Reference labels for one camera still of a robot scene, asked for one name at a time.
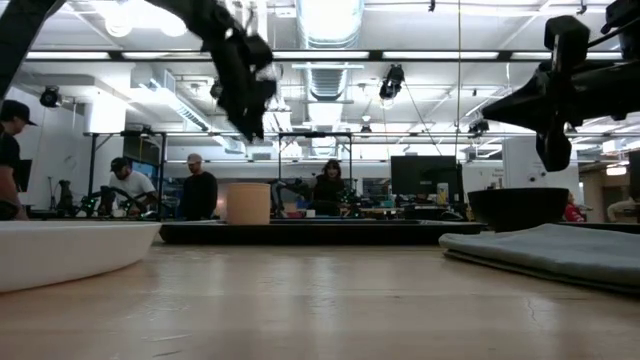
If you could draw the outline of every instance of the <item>person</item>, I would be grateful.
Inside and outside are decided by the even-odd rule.
[[[636,210],[639,203],[640,195],[632,195],[627,200],[618,201],[617,203],[611,204],[607,208],[607,217],[609,218],[609,221],[612,223],[618,222],[618,215],[624,215],[626,211]]]
[[[321,215],[340,215],[340,195],[345,186],[342,170],[337,160],[329,160],[322,168],[322,174],[316,177],[312,200],[316,213]]]
[[[575,197],[573,193],[569,192],[569,198],[567,199],[567,207],[564,209],[564,219],[567,222],[585,222],[584,215],[580,211],[580,208],[575,204]]]
[[[145,207],[158,202],[158,193],[148,177],[131,169],[131,164],[125,158],[118,157],[111,161],[111,178],[109,187],[115,187],[127,192],[131,197],[139,200]],[[146,209],[132,206],[130,215],[137,215]]]
[[[5,100],[0,110],[0,201],[18,208],[15,220],[29,220],[18,198],[15,171],[20,164],[20,145],[14,136],[27,125],[36,125],[30,113],[27,105],[15,100]]]
[[[211,219],[218,203],[218,180],[202,169],[202,156],[187,157],[191,176],[184,182],[180,209],[187,221]]]

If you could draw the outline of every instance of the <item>cylindrical container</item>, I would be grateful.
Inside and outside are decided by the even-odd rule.
[[[227,190],[229,225],[268,225],[271,211],[269,184],[235,183]]]
[[[447,205],[449,203],[449,184],[439,183],[436,186],[438,190],[438,197],[436,198],[436,204]]]

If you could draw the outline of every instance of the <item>man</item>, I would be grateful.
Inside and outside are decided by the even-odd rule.
[[[18,207],[16,220],[29,220],[20,204],[14,173],[20,163],[20,145],[14,138],[31,120],[29,107],[19,101],[5,100],[0,110],[0,201]]]
[[[111,161],[111,178],[109,186],[124,190],[131,197],[139,200],[145,207],[158,202],[158,193],[148,177],[131,169],[131,164],[125,158],[115,158]],[[130,215],[137,215],[145,209],[133,206]]]
[[[640,200],[640,196],[632,195],[627,200],[618,201],[617,203],[610,205],[607,208],[607,217],[609,218],[609,221],[612,223],[617,223],[619,220],[618,217],[624,218],[626,212],[635,213],[638,205],[640,205],[640,202],[636,201],[636,199]]]
[[[184,182],[180,208],[187,221],[211,219],[218,202],[218,181],[202,169],[202,156],[187,157],[191,176]]]

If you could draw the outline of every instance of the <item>man in black cap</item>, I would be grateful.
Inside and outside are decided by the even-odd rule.
[[[20,145],[14,138],[27,125],[36,125],[29,107],[19,101],[5,100],[0,110],[0,201],[18,207],[16,220],[29,220],[20,204],[14,172],[20,164]]]
[[[125,158],[119,157],[111,161],[111,178],[109,186],[126,191],[134,199],[139,199],[142,195],[144,198],[140,200],[145,206],[155,204],[158,201],[158,193],[151,183],[151,180],[143,173],[131,169],[131,164]],[[132,208],[132,215],[139,213],[144,209]]]

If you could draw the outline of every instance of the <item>baseball cap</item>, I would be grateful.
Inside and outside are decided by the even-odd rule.
[[[189,156],[187,156],[187,164],[189,165],[197,164],[201,162],[202,162],[202,156],[200,156],[199,154],[190,154]]]
[[[13,121],[14,117],[22,119],[28,125],[37,126],[30,119],[31,111],[29,107],[20,101],[5,100],[0,110],[0,121]]]
[[[120,171],[125,166],[129,165],[129,161],[125,158],[115,158],[111,160],[111,171],[116,172]]]

